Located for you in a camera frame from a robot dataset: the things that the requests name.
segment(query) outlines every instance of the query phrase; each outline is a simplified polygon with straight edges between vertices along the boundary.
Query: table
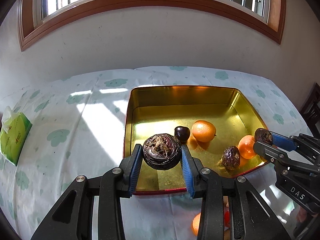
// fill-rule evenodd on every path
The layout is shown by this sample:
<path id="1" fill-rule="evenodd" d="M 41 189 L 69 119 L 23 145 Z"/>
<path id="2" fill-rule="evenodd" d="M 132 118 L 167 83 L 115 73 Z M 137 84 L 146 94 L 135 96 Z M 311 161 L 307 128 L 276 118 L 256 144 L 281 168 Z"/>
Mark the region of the table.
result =
<path id="1" fill-rule="evenodd" d="M 246 73 L 200 67 L 162 66 L 106 70 L 58 80 L 28 90 L 14 110 L 33 126 L 18 166 L 0 157 L 0 207 L 23 240 L 29 240 L 44 216 L 77 175 L 103 175 L 119 165 L 131 89 L 159 85 L 209 85 L 241 90 L 268 128 L 285 136 L 312 135 L 286 95 L 270 80 Z M 308 162 L 296 152 L 294 160 Z M 255 186 L 289 234 L 299 206 L 275 187 L 267 164 L 245 177 Z M 97 238 L 97 203 L 92 239 Z M 187 193 L 121 199 L 127 240 L 195 240 L 190 224 L 201 199 Z"/>

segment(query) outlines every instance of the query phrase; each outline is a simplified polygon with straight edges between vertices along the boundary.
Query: metal screw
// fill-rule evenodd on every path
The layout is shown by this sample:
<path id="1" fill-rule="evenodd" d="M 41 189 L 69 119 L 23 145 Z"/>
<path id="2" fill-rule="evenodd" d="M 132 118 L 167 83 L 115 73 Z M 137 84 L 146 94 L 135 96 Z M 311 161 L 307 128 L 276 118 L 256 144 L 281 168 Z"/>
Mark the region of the metal screw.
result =
<path id="1" fill-rule="evenodd" d="M 246 179 L 245 179 L 244 176 L 239 176 L 239 177 L 237 178 L 237 180 L 238 180 L 239 182 L 241 182 L 241 183 L 244 183 L 244 182 L 246 181 Z"/>
<path id="2" fill-rule="evenodd" d="M 202 168 L 202 169 L 201 169 L 201 172 L 202 172 L 203 174 L 209 174 L 209 173 L 210 173 L 210 169 L 208 169 L 208 168 Z"/>
<path id="3" fill-rule="evenodd" d="M 121 169 L 120 168 L 114 168 L 113 170 L 112 170 L 112 173 L 113 174 L 119 174 L 121 172 Z"/>
<path id="4" fill-rule="evenodd" d="M 83 175 L 79 175 L 77 178 L 76 178 L 76 181 L 77 182 L 82 182 L 84 181 L 85 177 Z"/>

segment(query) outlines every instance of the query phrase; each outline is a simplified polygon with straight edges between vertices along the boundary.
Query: tangerine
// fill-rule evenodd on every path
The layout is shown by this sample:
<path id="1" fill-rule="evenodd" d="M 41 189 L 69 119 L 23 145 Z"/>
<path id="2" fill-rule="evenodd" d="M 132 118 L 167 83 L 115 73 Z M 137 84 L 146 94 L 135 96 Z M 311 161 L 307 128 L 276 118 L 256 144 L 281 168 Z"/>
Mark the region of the tangerine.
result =
<path id="1" fill-rule="evenodd" d="M 195 236 L 198 235 L 199 225 L 200 225 L 200 216 L 201 216 L 201 213 L 197 214 L 191 224 L 191 229 L 192 229 L 192 232 L 195 234 Z"/>
<path id="2" fill-rule="evenodd" d="M 215 126 L 207 121 L 198 120 L 191 128 L 192 135 L 199 142 L 210 142 L 216 136 Z"/>
<path id="3" fill-rule="evenodd" d="M 253 144 L 254 136 L 252 135 L 246 135 L 240 140 L 238 149 L 243 158 L 251 159 L 257 155 L 253 150 Z"/>

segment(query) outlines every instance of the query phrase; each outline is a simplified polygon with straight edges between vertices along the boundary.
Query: white wall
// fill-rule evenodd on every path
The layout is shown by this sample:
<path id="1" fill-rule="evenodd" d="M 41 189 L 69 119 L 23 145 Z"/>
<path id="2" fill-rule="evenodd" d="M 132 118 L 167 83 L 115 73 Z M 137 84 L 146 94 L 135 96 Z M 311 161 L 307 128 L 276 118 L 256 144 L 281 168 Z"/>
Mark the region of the white wall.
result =
<path id="1" fill-rule="evenodd" d="M 305 0 L 287 0 L 281 45 L 217 15 L 145 7 L 78 20 L 24 52 L 17 6 L 0 26 L 0 112 L 14 106 L 30 84 L 106 69 L 181 65 L 243 71 L 271 79 L 298 109 L 320 82 L 320 22 Z"/>

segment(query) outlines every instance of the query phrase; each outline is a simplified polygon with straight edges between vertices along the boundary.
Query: green flower print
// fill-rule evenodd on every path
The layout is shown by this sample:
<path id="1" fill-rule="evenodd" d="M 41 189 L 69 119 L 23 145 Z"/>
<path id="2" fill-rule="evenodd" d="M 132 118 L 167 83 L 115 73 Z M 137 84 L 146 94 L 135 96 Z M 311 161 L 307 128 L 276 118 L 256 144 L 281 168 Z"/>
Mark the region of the green flower print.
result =
<path id="1" fill-rule="evenodd" d="M 265 98 L 266 97 L 265 93 L 262 92 L 260 89 L 256 90 L 256 93 L 257 93 L 258 97 L 260 97 L 260 98 Z"/>
<path id="2" fill-rule="evenodd" d="M 17 106 L 15 109 L 14 109 L 14 113 L 17 113 L 19 110 L 20 110 L 21 106 Z"/>
<path id="3" fill-rule="evenodd" d="M 284 124 L 284 120 L 282 118 L 282 115 L 280 114 L 274 114 L 273 119 L 276 120 L 279 124 Z"/>
<path id="4" fill-rule="evenodd" d="M 44 109 L 49 104 L 49 100 L 47 100 L 44 103 L 39 104 L 39 106 L 36 107 L 35 113 L 39 112 L 40 110 Z"/>
<path id="5" fill-rule="evenodd" d="M 271 91 L 272 91 L 277 97 L 280 97 L 280 94 L 279 94 L 277 91 L 275 91 L 275 90 L 273 90 L 273 89 L 271 89 Z"/>
<path id="6" fill-rule="evenodd" d="M 106 81 L 105 82 L 105 85 L 106 87 L 120 87 L 121 85 L 124 85 L 127 83 L 127 79 L 123 79 L 123 78 L 118 78 L 118 79 L 113 79 L 113 80 L 110 80 L 110 81 Z"/>
<path id="7" fill-rule="evenodd" d="M 40 93 L 40 90 L 33 92 L 30 99 L 35 98 L 39 93 Z"/>
<path id="8" fill-rule="evenodd" d="M 220 79 L 220 80 L 226 80 L 226 79 L 229 79 L 229 75 L 227 72 L 225 71 L 218 71 L 215 73 L 214 77 L 216 79 Z"/>
<path id="9" fill-rule="evenodd" d="M 82 99 L 84 99 L 84 96 L 83 96 L 83 95 L 75 95 L 75 96 L 70 95 L 70 96 L 68 97 L 68 99 L 67 99 L 66 102 L 67 102 L 69 105 L 71 105 L 71 104 L 74 104 L 74 103 L 80 103 L 80 101 L 81 101 Z"/>
<path id="10" fill-rule="evenodd" d="M 67 140 L 69 133 L 70 131 L 67 129 L 55 130 L 47 136 L 47 141 L 51 141 L 51 146 L 56 147 L 59 143 L 63 143 Z"/>
<path id="11" fill-rule="evenodd" d="M 66 152 L 66 158 L 69 159 L 70 155 L 71 155 L 71 152 L 70 152 L 70 151 L 67 151 L 67 152 Z"/>
<path id="12" fill-rule="evenodd" d="M 182 71 L 184 69 L 186 69 L 187 67 L 180 67 L 180 66 L 172 66 L 169 67 L 171 70 L 175 70 L 175 71 Z"/>
<path id="13" fill-rule="evenodd" d="M 294 117 L 295 119 L 297 119 L 297 116 L 295 115 L 295 113 L 294 113 L 292 110 L 289 112 L 289 114 L 290 114 L 292 117 Z"/>
<path id="14" fill-rule="evenodd" d="M 25 190 L 29 187 L 29 182 L 29 178 L 27 177 L 24 171 L 19 171 L 16 173 L 17 186 L 20 187 L 22 190 Z"/>

